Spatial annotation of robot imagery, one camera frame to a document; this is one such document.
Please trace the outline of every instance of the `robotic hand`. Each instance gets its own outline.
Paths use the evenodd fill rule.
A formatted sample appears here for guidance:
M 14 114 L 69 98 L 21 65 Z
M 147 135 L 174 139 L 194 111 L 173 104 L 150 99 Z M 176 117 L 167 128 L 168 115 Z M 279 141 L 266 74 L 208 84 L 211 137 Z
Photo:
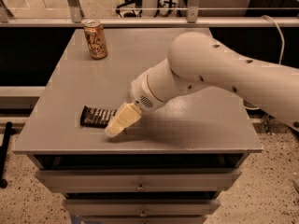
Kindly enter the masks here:
M 170 99 L 217 86 L 231 91 L 299 132 L 299 69 L 242 56 L 209 35 L 186 33 L 171 44 L 167 59 L 132 82 L 106 127 L 115 136 Z

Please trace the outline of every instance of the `gray tabletop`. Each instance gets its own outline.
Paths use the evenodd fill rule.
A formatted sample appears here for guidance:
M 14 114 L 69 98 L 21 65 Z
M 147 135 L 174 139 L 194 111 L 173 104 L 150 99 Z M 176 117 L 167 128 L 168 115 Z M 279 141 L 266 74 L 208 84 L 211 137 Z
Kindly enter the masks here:
M 178 97 L 126 133 L 81 127 L 83 106 L 117 109 L 129 101 L 131 81 L 166 57 L 171 41 L 207 29 L 106 29 L 108 56 L 90 57 L 83 30 L 76 30 L 14 151 L 22 154 L 236 153 L 262 145 L 240 99 L 207 88 Z

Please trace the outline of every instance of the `drawer knob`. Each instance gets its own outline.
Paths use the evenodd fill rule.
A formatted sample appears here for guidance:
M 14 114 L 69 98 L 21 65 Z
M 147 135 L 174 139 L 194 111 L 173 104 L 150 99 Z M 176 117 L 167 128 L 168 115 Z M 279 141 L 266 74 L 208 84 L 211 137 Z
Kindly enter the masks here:
M 146 214 L 145 210 L 142 210 L 142 212 L 139 214 L 140 217 L 147 217 L 148 214 Z
M 142 186 L 142 183 L 139 183 L 139 186 L 136 188 L 136 191 L 138 191 L 138 192 L 143 192 L 143 191 L 145 191 L 146 190 L 146 188 L 144 188 L 143 186 Z

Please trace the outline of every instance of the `speckled floor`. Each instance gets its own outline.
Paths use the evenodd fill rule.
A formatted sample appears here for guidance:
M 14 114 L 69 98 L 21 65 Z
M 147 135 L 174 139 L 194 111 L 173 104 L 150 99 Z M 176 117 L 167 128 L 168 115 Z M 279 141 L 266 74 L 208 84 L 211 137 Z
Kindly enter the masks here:
M 252 154 L 243 163 L 242 175 L 220 195 L 221 207 L 205 224 L 299 224 L 299 194 L 292 184 L 292 180 L 299 183 L 298 134 L 275 120 L 271 127 L 273 134 L 267 135 L 255 124 L 263 153 Z M 11 137 L 7 154 L 8 186 L 0 189 L 0 223 L 70 224 L 62 207 L 64 197 L 50 193 L 35 179 L 36 167 L 27 157 L 11 152 L 17 139 L 18 134 Z

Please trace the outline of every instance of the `brown can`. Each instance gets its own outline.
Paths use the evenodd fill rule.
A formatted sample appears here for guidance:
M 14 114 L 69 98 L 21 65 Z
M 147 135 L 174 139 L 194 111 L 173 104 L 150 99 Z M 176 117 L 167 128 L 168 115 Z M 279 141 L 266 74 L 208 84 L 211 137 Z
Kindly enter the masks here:
M 84 34 L 91 57 L 102 59 L 108 55 L 104 29 L 100 21 L 90 20 L 85 22 Z

